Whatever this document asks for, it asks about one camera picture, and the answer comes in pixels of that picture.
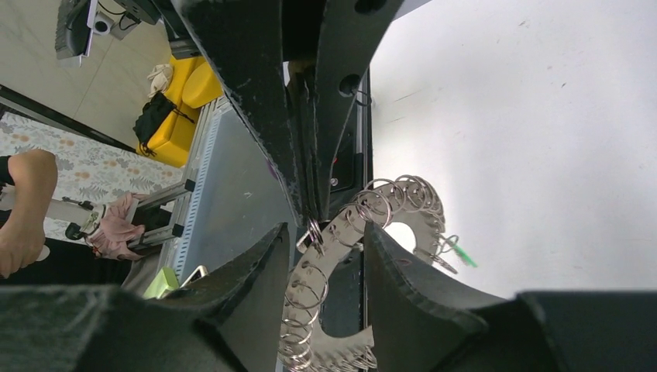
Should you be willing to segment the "person forearm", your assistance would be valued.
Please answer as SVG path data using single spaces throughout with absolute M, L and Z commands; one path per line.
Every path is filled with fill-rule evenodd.
M 43 223 L 57 186 L 56 157 L 35 149 L 1 157 L 1 181 L 14 186 L 15 202 L 1 227 L 1 276 L 36 262 L 46 237 Z

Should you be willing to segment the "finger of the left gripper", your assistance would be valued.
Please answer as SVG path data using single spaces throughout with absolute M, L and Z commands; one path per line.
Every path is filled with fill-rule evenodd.
M 326 218 L 332 163 L 359 84 L 400 1 L 327 1 L 315 63 L 302 74 L 302 122 L 307 157 L 309 219 Z
M 298 226 L 308 223 L 301 148 L 284 85 L 280 1 L 175 1 L 233 108 L 272 163 Z

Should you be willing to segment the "metal disc with keyrings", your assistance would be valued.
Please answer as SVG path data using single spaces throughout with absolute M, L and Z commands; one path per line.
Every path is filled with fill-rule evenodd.
M 437 191 L 424 178 L 401 175 L 377 178 L 342 206 L 324 229 L 314 226 L 298 240 L 301 259 L 291 270 L 284 292 L 278 359 L 290 371 L 361 371 L 377 368 L 371 327 L 345 337 L 329 336 L 319 321 L 329 293 L 329 278 L 353 251 L 362 251 L 368 222 L 382 228 L 399 222 L 414 232 L 412 253 L 452 274 L 445 259 L 454 253 L 457 235 L 445 233 L 445 216 Z

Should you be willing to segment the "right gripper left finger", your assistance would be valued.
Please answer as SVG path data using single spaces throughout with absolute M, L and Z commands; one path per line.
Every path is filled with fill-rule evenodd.
M 198 346 L 185 345 L 186 371 L 274 371 L 290 261 L 287 223 L 208 276 L 175 291 L 195 312 Z

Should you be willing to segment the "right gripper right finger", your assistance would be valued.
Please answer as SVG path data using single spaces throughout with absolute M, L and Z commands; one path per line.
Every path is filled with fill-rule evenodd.
M 380 371 L 434 371 L 452 363 L 489 330 L 478 310 L 504 302 L 435 269 L 372 222 L 364 248 Z

